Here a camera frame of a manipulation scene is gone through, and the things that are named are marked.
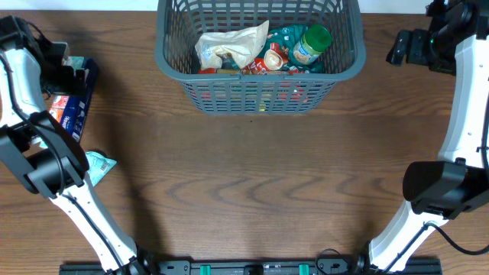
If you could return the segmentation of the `mint green small packet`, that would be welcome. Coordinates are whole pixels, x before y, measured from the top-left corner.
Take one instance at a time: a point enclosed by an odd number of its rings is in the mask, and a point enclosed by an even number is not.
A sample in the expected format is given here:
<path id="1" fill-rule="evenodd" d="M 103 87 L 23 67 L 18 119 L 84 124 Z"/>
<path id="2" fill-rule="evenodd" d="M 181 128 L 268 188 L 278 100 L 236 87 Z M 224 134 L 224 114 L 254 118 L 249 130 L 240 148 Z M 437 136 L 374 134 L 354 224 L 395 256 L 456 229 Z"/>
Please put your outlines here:
<path id="1" fill-rule="evenodd" d="M 89 162 L 88 174 L 93 186 L 96 186 L 117 164 L 116 160 L 104 157 L 95 151 L 86 152 Z"/>

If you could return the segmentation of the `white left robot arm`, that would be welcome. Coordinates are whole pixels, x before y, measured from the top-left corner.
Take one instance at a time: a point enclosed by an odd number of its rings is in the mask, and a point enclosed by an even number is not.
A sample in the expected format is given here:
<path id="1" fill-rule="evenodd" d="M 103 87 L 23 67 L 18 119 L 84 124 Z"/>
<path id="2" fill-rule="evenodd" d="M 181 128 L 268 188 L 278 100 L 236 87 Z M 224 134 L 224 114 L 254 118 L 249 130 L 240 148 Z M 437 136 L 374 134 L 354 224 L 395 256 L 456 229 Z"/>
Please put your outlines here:
<path id="1" fill-rule="evenodd" d="M 53 94 L 85 95 L 93 75 L 66 42 L 14 15 L 1 19 L 1 162 L 24 188 L 72 220 L 107 274 L 157 274 L 153 257 L 123 232 L 98 197 L 79 142 L 47 110 Z"/>

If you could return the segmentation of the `red spaghetti pack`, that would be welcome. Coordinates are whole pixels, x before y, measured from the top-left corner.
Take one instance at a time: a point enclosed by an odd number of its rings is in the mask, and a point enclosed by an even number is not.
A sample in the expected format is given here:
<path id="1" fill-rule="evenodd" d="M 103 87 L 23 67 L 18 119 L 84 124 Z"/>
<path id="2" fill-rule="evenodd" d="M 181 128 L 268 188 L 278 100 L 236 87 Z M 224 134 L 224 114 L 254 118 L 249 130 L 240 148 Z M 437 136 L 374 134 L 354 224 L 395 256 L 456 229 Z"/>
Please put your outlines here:
<path id="1" fill-rule="evenodd" d="M 299 70 L 292 70 L 292 71 L 266 71 L 266 70 L 250 70 L 250 69 L 242 69 L 242 70 L 234 70 L 234 69 L 206 69 L 198 70 L 198 74 L 230 74 L 232 76 L 237 76 L 237 75 L 257 75 L 257 76 L 274 76 L 274 75 L 281 75 L 281 76 L 287 76 L 287 75 L 293 75 L 294 73 L 304 73 L 300 72 Z M 299 86 L 296 86 L 296 89 L 293 91 L 293 95 L 291 96 L 291 99 L 294 101 L 299 101 L 300 96 L 303 96 L 304 93 L 303 88 L 299 88 Z M 285 100 L 286 96 L 285 93 L 280 93 L 279 96 L 280 100 Z"/>

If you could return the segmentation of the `blue Kleenex tissue pack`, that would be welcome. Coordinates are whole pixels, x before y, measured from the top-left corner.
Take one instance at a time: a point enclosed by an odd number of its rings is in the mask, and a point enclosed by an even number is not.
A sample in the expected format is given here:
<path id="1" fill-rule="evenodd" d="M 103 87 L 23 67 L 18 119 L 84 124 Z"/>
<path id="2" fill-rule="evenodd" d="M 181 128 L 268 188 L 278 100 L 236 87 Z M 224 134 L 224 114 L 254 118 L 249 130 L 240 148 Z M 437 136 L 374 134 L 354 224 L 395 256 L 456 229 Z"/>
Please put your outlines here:
<path id="1" fill-rule="evenodd" d="M 79 143 L 89 113 L 99 67 L 93 59 L 86 57 L 70 57 L 70 61 L 74 69 L 83 70 L 86 73 L 85 94 L 56 95 L 49 109 L 49 113 L 60 123 L 69 136 Z"/>

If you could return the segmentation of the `green lid jar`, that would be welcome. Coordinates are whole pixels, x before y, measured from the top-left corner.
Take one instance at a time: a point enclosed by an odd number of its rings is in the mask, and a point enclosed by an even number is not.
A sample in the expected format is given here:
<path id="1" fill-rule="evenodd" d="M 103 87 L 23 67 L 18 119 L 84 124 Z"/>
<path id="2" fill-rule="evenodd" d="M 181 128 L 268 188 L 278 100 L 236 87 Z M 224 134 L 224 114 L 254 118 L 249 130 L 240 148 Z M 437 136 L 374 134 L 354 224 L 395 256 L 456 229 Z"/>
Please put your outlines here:
<path id="1" fill-rule="evenodd" d="M 293 48 L 293 57 L 297 63 L 310 65 L 332 44 L 332 35 L 321 24 L 310 26 Z"/>

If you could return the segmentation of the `green coffee sachet bag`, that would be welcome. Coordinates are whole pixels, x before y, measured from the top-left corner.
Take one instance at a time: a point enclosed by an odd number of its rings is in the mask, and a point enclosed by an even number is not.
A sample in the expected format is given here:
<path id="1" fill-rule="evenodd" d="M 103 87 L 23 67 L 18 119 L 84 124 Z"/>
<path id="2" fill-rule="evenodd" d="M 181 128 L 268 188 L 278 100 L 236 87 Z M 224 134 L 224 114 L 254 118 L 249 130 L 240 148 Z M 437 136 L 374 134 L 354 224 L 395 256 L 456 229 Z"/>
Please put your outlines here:
<path id="1" fill-rule="evenodd" d="M 295 44 L 309 27 L 305 24 L 292 24 L 270 30 L 263 50 L 245 68 L 250 70 L 299 70 L 304 73 L 323 73 L 324 65 L 318 59 L 310 65 L 302 65 L 297 63 L 293 57 Z"/>

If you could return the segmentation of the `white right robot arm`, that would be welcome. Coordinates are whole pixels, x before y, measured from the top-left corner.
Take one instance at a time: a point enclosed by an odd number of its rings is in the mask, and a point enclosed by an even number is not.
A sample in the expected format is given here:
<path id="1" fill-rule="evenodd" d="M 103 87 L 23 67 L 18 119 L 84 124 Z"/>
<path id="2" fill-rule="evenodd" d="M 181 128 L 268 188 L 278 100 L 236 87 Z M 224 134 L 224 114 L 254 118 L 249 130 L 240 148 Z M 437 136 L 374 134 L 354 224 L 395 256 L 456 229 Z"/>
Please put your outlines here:
<path id="1" fill-rule="evenodd" d="M 403 177 L 403 202 L 387 227 L 367 245 L 356 263 L 363 274 L 405 274 L 411 256 L 434 232 L 455 250 L 442 226 L 488 203 L 488 3 L 434 1 L 426 8 L 426 30 L 398 33 L 386 61 L 407 62 L 455 77 L 445 140 L 434 161 L 411 163 Z"/>

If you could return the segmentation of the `beige paper pouch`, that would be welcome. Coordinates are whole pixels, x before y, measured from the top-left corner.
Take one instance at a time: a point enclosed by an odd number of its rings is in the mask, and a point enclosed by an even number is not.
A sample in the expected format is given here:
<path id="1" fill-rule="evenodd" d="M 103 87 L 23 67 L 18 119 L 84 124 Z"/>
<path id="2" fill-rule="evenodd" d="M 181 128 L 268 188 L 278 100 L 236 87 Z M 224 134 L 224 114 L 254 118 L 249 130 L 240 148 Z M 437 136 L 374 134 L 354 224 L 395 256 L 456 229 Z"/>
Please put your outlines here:
<path id="1" fill-rule="evenodd" d="M 220 69 L 222 57 L 231 57 L 239 69 L 251 63 L 263 50 L 269 21 L 240 31 L 207 32 L 198 39 L 195 50 L 201 68 Z"/>

